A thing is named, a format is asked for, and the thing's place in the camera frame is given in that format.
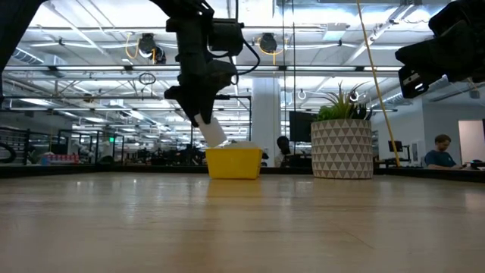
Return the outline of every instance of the person with dark hair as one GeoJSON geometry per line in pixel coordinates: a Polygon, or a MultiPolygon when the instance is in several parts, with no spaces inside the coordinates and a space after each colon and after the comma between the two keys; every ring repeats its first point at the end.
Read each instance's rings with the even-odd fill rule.
{"type": "Polygon", "coordinates": [[[433,170],[461,170],[462,166],[457,165],[452,156],[446,152],[452,139],[445,135],[439,135],[434,139],[436,145],[434,150],[429,151],[424,158],[428,168],[433,170]]]}
{"type": "Polygon", "coordinates": [[[274,158],[274,167],[281,168],[281,164],[285,161],[288,155],[291,155],[291,149],[289,148],[289,140],[286,136],[280,136],[276,140],[280,153],[274,158]]]}

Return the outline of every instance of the wood grain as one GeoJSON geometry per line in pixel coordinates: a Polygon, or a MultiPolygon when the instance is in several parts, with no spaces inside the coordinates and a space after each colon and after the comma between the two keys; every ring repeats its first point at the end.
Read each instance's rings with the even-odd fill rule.
{"type": "Polygon", "coordinates": [[[0,181],[0,272],[484,272],[485,186],[407,177],[0,181]]]}

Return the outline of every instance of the black monitor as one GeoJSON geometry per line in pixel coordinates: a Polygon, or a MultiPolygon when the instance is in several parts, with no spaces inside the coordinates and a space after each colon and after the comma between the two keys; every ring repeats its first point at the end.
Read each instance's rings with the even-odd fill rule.
{"type": "MultiPolygon", "coordinates": [[[[403,152],[404,151],[404,149],[402,149],[402,141],[394,140],[394,143],[396,144],[397,152],[403,152]]],[[[389,152],[394,152],[393,142],[391,142],[391,141],[389,141],[389,152]]]]}
{"type": "Polygon", "coordinates": [[[311,142],[311,123],[317,115],[291,111],[289,113],[289,141],[311,142]]]}

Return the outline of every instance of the white geometric planter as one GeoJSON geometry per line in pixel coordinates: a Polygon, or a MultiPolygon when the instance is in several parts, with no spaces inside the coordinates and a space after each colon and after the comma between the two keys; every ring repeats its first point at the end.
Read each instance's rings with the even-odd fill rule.
{"type": "Polygon", "coordinates": [[[317,121],[311,124],[313,175],[332,179],[371,179],[371,122],[317,121]]]}

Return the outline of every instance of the yellow plastic container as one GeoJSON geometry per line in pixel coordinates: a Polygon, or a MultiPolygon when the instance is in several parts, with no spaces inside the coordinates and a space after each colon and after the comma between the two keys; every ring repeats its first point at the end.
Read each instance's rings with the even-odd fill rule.
{"type": "Polygon", "coordinates": [[[260,149],[205,150],[212,179],[256,179],[261,170],[260,149]]]}

